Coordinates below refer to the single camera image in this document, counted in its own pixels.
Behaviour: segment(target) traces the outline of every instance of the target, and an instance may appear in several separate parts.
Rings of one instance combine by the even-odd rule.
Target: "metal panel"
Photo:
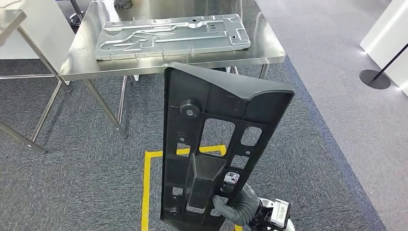
[[[236,51],[251,46],[237,14],[107,22],[95,47],[98,60]]]
[[[172,63],[165,70],[165,118],[160,218],[179,231],[217,231],[225,218],[211,215],[214,194],[231,204],[248,180],[294,95],[288,85]],[[205,121],[229,121],[235,129],[226,154],[199,150]],[[241,143],[248,127],[262,130],[253,146]],[[176,155],[178,143],[190,146]],[[234,158],[246,158],[242,168]],[[183,193],[173,194],[173,188]]]

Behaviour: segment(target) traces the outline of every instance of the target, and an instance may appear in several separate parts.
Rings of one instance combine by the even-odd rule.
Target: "rectangular hole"
[[[193,212],[193,213],[203,214],[204,211],[205,211],[205,208],[196,208],[196,207],[191,207],[191,206],[187,205],[186,210],[189,211],[189,212]]]
[[[257,127],[247,127],[241,137],[241,144],[246,146],[255,146],[261,136],[262,130]]]
[[[191,147],[183,143],[177,143],[177,155],[189,157]]]
[[[244,169],[246,162],[248,162],[249,157],[246,156],[240,156],[240,155],[235,155],[234,158],[231,161],[230,166],[231,167],[236,167],[240,169]]]
[[[183,189],[179,187],[173,187],[173,192],[171,193],[174,196],[181,196],[183,195]]]
[[[215,208],[213,208],[211,210],[210,215],[213,216],[213,217],[220,217],[221,216],[221,214],[218,211],[216,211]]]
[[[228,148],[234,130],[235,125],[232,122],[213,118],[207,119],[201,136],[200,148],[215,145],[225,145]],[[220,152],[202,153],[220,156]]]

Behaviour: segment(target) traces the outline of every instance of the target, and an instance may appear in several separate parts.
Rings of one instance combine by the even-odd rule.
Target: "stainless steel table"
[[[20,24],[25,20],[26,14],[22,10],[4,10],[0,9],[0,44],[3,44],[8,36],[14,31],[17,30],[20,35],[24,38],[24,40],[30,45],[30,47],[33,49],[33,51],[37,54],[37,56],[40,58],[40,60],[44,63],[44,65],[51,71],[51,73],[58,79],[58,84],[52,93],[52,96],[50,100],[48,101],[47,106],[45,107],[45,110],[43,114],[41,115],[41,118],[37,124],[36,129],[34,130],[33,135],[31,136],[30,139],[24,137],[11,127],[7,126],[3,122],[0,121],[0,129],[4,130],[11,136],[15,137],[16,139],[20,140],[22,143],[26,144],[27,146],[34,148],[35,150],[44,153],[45,150],[37,145],[35,143],[38,133],[40,132],[42,125],[44,124],[44,121],[48,115],[48,112],[50,111],[52,104],[54,103],[54,100],[58,94],[58,91],[61,88],[61,85],[66,86],[67,91],[70,92],[71,89],[65,84],[63,81],[62,77],[60,74],[52,67],[50,62],[45,58],[43,53],[39,50],[39,48],[34,44],[34,42],[30,39],[30,37],[27,35],[27,33],[23,30],[23,28],[20,27]],[[0,77],[1,79],[9,79],[9,78],[24,78],[24,77],[39,77],[39,76],[2,76]]]
[[[231,13],[240,15],[251,39],[251,47],[246,50],[112,61],[97,61],[93,55],[105,22]],[[118,122],[123,98],[121,97],[116,119],[90,79],[124,76],[121,95],[124,96],[127,76],[160,73],[171,62],[206,68],[262,64],[260,77],[264,77],[268,64],[282,62],[285,55],[283,47],[255,0],[134,0],[132,8],[125,10],[116,10],[113,0],[96,0],[91,2],[85,14],[60,73],[65,80],[83,80],[116,129],[126,137],[127,133]]]

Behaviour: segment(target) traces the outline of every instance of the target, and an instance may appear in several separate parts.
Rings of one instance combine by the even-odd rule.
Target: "black stanchion base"
[[[380,76],[378,76],[376,80],[373,80],[378,73],[379,73],[378,71],[374,70],[364,70],[360,72],[360,79],[367,86],[370,86],[375,89],[389,88],[391,85],[391,81],[386,75],[381,74]]]

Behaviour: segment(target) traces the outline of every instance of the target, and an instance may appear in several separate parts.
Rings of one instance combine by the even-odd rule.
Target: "gray glove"
[[[239,226],[247,225],[254,218],[260,205],[259,198],[247,184],[238,194],[232,207],[226,205],[219,195],[214,195],[212,199],[214,208],[226,219]]]

